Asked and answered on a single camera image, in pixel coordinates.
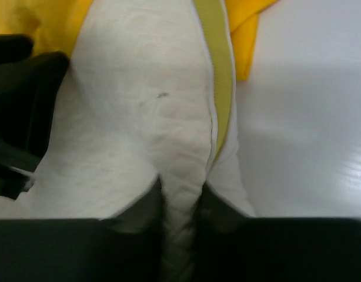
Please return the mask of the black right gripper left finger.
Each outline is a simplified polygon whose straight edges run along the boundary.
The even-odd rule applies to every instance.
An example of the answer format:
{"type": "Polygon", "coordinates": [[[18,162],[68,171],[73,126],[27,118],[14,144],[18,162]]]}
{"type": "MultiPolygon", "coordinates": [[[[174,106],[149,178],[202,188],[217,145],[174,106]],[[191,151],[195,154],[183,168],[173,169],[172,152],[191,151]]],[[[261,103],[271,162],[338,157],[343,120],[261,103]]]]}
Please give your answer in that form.
{"type": "Polygon", "coordinates": [[[161,182],[107,219],[0,219],[0,281],[158,281],[161,182]]]}

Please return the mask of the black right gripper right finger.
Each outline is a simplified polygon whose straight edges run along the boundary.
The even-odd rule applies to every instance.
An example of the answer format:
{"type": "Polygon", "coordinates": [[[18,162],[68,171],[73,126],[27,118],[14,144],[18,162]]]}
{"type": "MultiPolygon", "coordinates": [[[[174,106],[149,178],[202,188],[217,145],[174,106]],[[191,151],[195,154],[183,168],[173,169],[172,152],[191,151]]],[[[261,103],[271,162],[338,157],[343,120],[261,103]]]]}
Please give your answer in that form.
{"type": "Polygon", "coordinates": [[[361,219],[248,217],[204,186],[199,281],[361,281],[361,219]]]}

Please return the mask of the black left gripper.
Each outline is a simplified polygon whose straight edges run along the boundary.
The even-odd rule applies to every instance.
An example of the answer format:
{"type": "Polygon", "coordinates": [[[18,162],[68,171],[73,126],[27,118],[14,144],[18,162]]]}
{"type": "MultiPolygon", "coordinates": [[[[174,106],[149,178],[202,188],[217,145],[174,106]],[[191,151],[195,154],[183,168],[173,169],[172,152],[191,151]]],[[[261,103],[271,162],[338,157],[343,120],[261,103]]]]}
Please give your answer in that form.
{"type": "Polygon", "coordinates": [[[32,55],[26,35],[0,35],[0,196],[17,199],[48,150],[56,96],[68,70],[63,52],[32,55]]]}

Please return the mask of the yellow printed pillowcase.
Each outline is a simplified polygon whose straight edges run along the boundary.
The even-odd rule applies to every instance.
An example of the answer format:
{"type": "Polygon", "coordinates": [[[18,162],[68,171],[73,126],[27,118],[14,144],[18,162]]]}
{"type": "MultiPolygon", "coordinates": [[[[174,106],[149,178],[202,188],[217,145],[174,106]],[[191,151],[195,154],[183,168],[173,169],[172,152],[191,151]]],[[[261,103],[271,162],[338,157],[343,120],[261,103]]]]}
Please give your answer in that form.
{"type": "MultiPolygon", "coordinates": [[[[0,1],[0,35],[26,34],[34,54],[62,51],[71,55],[92,5],[79,1],[0,1]]],[[[225,1],[239,80],[249,76],[260,13],[273,1],[225,1]]]]}

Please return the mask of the cream foam pillow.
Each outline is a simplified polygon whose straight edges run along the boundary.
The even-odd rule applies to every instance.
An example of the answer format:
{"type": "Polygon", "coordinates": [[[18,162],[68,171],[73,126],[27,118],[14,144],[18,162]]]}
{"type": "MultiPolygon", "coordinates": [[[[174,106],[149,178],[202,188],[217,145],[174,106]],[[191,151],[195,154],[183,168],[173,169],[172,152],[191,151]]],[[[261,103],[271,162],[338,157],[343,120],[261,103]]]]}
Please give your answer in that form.
{"type": "Polygon", "coordinates": [[[158,281],[199,281],[209,186],[255,213],[238,161],[236,73],[223,1],[92,1],[56,96],[33,185],[0,219],[107,219],[161,182],[158,281]]]}

